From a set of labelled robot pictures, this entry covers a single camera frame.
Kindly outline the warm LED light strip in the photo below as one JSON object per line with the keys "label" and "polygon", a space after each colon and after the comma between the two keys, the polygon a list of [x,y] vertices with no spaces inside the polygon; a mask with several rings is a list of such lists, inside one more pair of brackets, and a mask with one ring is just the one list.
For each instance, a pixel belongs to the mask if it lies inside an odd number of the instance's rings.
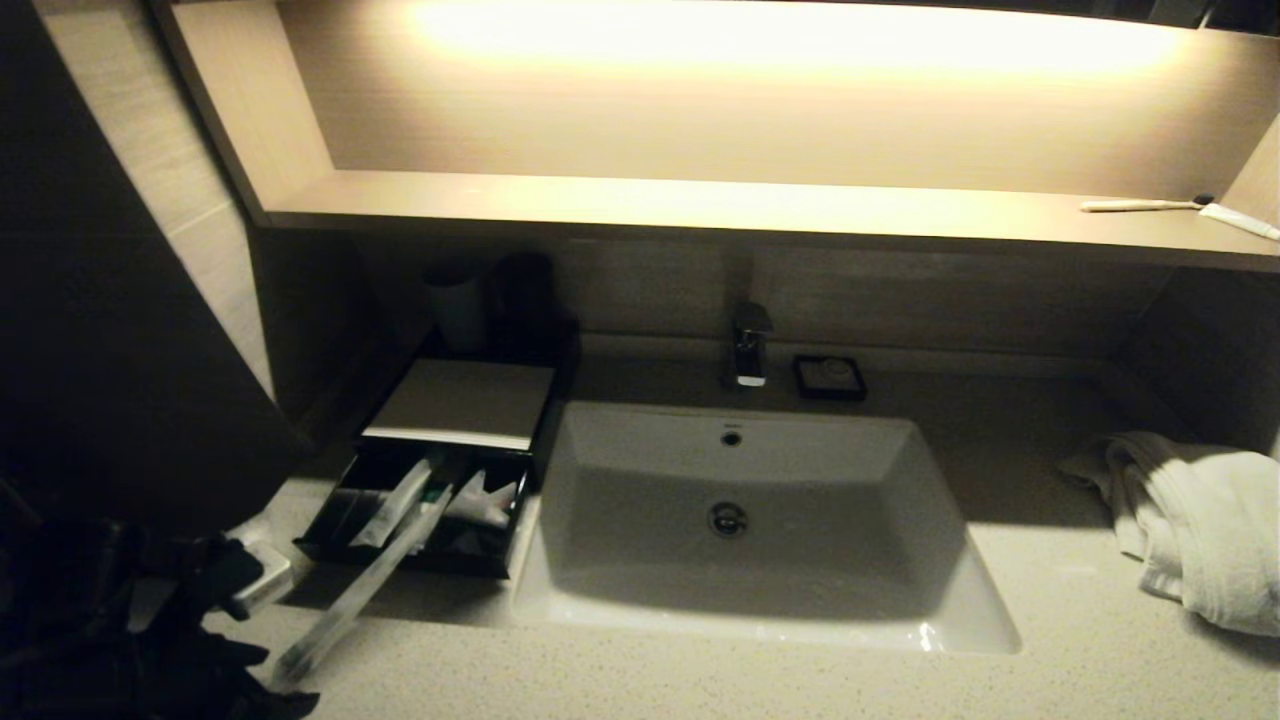
{"label": "warm LED light strip", "polygon": [[454,61],[689,74],[1133,74],[1167,64],[1188,40],[1064,15],[730,0],[419,0],[399,26]]}

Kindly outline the packaged toothbrush with green label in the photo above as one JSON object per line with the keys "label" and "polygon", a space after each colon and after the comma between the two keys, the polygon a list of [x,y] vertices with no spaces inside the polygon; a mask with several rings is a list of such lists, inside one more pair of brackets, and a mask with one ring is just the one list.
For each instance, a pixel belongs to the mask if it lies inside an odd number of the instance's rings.
{"label": "packaged toothbrush with green label", "polygon": [[[448,486],[457,492],[457,484]],[[351,582],[323,615],[276,661],[270,687],[275,691],[293,691],[348,632],[355,619],[371,598],[389,580],[404,557],[389,547]]]}

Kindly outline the chrome faucet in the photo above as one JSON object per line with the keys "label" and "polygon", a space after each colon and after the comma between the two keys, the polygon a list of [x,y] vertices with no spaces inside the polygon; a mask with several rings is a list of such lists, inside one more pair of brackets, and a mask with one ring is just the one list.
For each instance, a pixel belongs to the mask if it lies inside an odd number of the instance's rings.
{"label": "chrome faucet", "polygon": [[767,338],[774,323],[754,292],[754,252],[724,251],[724,313],[728,332],[724,370],[726,389],[754,389],[767,383]]}

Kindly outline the white ceramic sink basin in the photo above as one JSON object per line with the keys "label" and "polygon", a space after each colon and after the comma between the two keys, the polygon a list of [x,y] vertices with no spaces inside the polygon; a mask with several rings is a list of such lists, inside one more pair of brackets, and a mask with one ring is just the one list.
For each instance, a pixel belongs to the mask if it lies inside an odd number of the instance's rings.
{"label": "white ceramic sink basin", "polygon": [[[1021,638],[908,419],[572,402],[512,609],[530,623],[1015,655]],[[718,502],[749,532],[721,539]]]}

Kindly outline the long plain white packet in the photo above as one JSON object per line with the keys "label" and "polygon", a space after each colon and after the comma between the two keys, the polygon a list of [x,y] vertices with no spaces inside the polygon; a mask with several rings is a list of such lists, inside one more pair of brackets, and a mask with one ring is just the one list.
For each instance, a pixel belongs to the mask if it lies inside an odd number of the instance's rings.
{"label": "long plain white packet", "polygon": [[417,460],[371,519],[356,533],[349,547],[383,547],[407,512],[420,502],[431,473],[433,460],[430,457],[424,456]]}

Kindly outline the black soap dish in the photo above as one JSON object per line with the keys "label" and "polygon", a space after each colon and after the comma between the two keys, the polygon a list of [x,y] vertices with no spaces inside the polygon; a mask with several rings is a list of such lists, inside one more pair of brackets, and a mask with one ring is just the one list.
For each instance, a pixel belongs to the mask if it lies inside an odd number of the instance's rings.
{"label": "black soap dish", "polygon": [[869,395],[852,357],[796,355],[792,370],[801,398],[863,402]]}

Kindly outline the dark brown cup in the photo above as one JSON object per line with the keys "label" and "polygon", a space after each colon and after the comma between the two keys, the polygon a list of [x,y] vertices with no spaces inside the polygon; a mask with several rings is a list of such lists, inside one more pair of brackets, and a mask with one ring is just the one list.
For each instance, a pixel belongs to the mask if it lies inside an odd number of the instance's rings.
{"label": "dark brown cup", "polygon": [[553,265],[541,252],[515,252],[494,268],[498,345],[509,357],[547,360],[554,350]]}

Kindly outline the white toothbrush black head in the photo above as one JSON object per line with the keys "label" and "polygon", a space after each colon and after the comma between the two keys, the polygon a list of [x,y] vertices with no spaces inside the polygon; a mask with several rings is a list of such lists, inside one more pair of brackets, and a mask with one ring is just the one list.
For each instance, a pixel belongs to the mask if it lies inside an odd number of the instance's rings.
{"label": "white toothbrush black head", "polygon": [[1094,200],[1079,205],[1084,213],[1129,213],[1129,211],[1199,211],[1212,204],[1216,196],[1212,193],[1199,193],[1189,201],[1153,200],[1153,199],[1119,199]]}

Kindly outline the wooden wall shelf niche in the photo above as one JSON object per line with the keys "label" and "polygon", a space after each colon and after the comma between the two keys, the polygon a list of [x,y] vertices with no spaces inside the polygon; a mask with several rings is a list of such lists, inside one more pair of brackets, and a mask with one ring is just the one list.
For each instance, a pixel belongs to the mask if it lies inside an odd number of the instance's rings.
{"label": "wooden wall shelf niche", "polygon": [[420,49],[419,0],[148,0],[255,224],[1280,272],[1280,37],[1124,74],[617,72]]}

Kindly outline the pale grey cup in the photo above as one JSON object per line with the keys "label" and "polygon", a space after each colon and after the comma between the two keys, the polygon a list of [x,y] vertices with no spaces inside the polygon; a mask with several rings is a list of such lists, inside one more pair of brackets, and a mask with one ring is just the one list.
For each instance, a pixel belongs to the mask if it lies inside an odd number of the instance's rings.
{"label": "pale grey cup", "polygon": [[422,273],[428,304],[449,351],[475,354],[488,346],[484,266],[462,258],[431,264]]}

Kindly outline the small white tube green cap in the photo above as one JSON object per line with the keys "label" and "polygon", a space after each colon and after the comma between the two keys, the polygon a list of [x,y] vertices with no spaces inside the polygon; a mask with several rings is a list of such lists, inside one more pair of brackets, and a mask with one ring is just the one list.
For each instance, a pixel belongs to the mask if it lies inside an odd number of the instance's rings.
{"label": "small white tube green cap", "polygon": [[428,489],[402,518],[389,551],[406,557],[424,550],[448,509],[452,496],[453,491],[448,486]]}

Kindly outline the puffy white pouch packet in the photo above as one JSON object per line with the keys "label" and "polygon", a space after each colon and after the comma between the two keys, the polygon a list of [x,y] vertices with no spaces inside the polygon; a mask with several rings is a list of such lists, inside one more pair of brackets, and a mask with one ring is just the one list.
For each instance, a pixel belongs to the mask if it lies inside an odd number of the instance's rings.
{"label": "puffy white pouch packet", "polygon": [[486,489],[486,471],[476,470],[457,491],[444,511],[445,518],[474,525],[506,529],[518,491],[517,482],[508,482],[497,489]]}

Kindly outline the white toothpaste tube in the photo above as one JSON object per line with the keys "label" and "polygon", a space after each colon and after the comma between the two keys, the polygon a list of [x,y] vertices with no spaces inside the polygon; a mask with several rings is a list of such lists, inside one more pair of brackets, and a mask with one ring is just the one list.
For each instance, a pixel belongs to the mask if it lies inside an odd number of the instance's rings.
{"label": "white toothpaste tube", "polygon": [[1219,202],[1206,204],[1199,209],[1199,215],[1235,227],[1240,231],[1280,243],[1280,227],[1247,215],[1242,211],[1225,208]]}

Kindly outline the white terry towel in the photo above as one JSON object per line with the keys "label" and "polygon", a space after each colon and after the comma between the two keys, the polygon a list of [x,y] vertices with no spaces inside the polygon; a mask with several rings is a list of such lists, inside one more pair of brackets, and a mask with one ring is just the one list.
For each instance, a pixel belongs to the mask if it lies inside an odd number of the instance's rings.
{"label": "white terry towel", "polygon": [[1280,462],[1144,430],[1096,436],[1059,464],[1094,488],[1139,588],[1224,630],[1280,638]]}

